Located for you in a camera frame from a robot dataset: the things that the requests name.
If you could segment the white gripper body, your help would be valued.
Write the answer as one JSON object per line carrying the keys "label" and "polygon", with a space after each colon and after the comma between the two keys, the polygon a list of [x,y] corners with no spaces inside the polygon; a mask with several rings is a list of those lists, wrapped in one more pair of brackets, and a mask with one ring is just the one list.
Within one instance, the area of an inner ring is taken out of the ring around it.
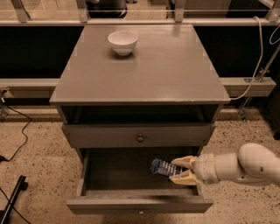
{"label": "white gripper body", "polygon": [[213,153],[199,155],[193,162],[193,171],[197,179],[204,184],[211,185],[218,182]]}

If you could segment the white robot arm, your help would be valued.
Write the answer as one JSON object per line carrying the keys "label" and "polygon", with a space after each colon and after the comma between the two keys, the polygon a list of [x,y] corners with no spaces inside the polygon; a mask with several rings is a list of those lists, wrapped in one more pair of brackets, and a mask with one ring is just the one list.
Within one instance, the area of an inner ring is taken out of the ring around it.
{"label": "white robot arm", "polygon": [[177,185],[196,186],[232,181],[247,186],[280,186],[280,157],[258,143],[246,143],[236,153],[201,154],[173,159],[185,171],[170,176]]}

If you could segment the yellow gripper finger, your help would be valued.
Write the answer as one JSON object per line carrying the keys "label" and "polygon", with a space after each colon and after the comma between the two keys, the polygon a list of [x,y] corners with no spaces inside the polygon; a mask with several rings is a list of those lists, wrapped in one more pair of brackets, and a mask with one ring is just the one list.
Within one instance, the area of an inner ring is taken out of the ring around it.
{"label": "yellow gripper finger", "polygon": [[194,156],[185,156],[175,158],[171,161],[172,165],[176,165],[179,167],[185,167],[186,169],[193,169],[194,162],[196,161],[196,157]]}
{"label": "yellow gripper finger", "polygon": [[184,171],[174,176],[170,176],[169,180],[174,184],[184,186],[196,186],[199,183],[196,175],[193,174],[190,170]]}

